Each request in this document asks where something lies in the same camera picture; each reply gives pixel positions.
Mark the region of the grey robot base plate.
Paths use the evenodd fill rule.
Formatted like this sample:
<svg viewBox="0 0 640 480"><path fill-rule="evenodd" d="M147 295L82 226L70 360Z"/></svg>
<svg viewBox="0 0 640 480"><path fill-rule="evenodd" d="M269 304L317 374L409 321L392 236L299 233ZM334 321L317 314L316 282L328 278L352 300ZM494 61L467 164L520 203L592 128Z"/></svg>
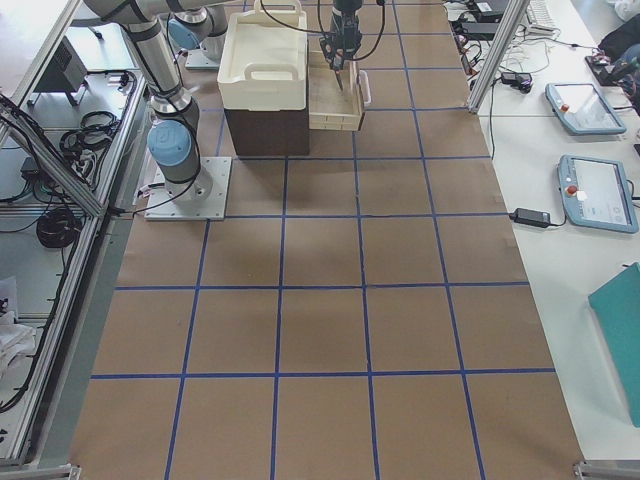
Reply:
<svg viewBox="0 0 640 480"><path fill-rule="evenodd" d="M201 171L195 183L174 200L186 185L165 185L161 169L156 166L153 183L161 186L149 191L148 204L143 211L150 221L223 220L226 213L232 157L203 157Z"/></svg>

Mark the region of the black gripper scissors arm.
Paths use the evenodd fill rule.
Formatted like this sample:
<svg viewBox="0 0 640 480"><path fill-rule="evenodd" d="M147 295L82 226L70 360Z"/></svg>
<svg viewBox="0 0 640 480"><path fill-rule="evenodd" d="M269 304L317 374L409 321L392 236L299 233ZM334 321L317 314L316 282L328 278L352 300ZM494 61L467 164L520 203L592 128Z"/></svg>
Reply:
<svg viewBox="0 0 640 480"><path fill-rule="evenodd" d="M362 40L358 10L359 6L333 7L330 30L321 30L319 44L330 69L343 69L346 60L356 58Z"/></svg>

